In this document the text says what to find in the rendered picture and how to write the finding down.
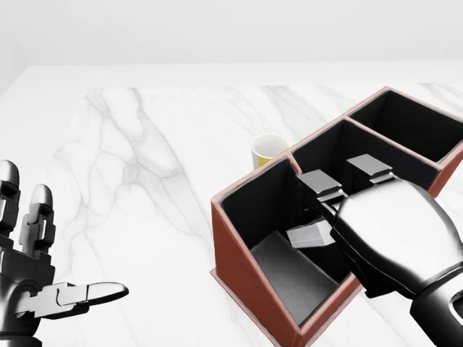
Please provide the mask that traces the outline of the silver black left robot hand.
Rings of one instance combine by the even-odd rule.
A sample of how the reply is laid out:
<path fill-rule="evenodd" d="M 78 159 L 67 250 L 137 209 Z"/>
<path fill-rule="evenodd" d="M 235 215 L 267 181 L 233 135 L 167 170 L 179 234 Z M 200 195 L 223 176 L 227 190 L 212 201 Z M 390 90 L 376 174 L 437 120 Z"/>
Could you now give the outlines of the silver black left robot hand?
<path fill-rule="evenodd" d="M 42 319 L 57 320 L 88 312 L 93 305 L 126 296 L 121 283 L 75 286 L 55 283 L 55 268 L 48 253 L 54 243 L 53 197 L 39 184 L 20 233 L 22 250 L 10 237 L 17 223 L 20 175 L 9 160 L 0 161 L 0 335 L 35 337 Z"/>

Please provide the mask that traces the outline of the yellow and white mug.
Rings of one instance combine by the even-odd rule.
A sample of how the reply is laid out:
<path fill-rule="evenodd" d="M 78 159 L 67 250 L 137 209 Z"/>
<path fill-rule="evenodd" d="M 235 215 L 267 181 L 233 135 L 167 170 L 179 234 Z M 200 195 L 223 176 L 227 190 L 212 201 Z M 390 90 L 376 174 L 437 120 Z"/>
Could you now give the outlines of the yellow and white mug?
<path fill-rule="evenodd" d="M 251 142 L 254 169 L 262 166 L 288 148 L 288 141 L 279 134 L 265 133 L 258 135 Z"/>

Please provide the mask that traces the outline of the red-brown desk caddy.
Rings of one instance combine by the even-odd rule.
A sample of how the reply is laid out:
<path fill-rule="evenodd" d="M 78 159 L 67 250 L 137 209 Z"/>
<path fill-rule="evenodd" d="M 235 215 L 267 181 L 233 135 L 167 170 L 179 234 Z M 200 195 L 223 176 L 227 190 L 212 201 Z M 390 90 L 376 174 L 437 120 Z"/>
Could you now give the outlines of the red-brown desk caddy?
<path fill-rule="evenodd" d="M 283 347 L 311 343 L 365 289 L 297 178 L 320 169 L 341 182 L 363 154 L 436 201 L 463 161 L 463 118 L 385 87 L 211 201 L 213 275 Z"/>

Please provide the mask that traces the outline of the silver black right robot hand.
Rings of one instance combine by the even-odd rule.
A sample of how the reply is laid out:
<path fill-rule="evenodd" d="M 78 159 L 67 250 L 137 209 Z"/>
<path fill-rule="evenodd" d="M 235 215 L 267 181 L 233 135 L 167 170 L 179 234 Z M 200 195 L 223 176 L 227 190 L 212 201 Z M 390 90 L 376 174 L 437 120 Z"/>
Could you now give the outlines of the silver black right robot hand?
<path fill-rule="evenodd" d="M 320 169 L 297 178 L 305 204 L 331 225 L 368 297 L 396 291 L 414 299 L 463 270 L 462 241 L 449 215 L 373 156 L 347 160 L 341 182 Z"/>

